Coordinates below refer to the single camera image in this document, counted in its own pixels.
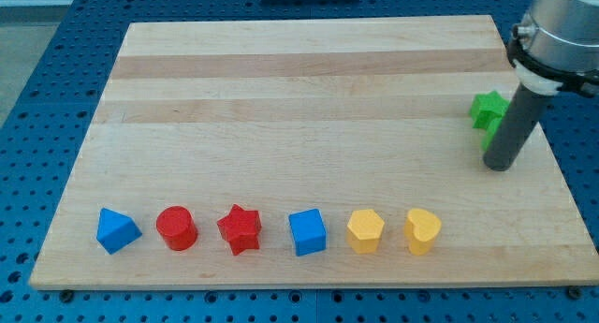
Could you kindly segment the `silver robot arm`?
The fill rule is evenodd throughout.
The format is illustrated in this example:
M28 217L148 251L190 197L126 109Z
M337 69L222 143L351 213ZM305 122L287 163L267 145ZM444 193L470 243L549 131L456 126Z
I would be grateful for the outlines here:
M533 0L512 27L508 60L544 96L598 95L598 0Z

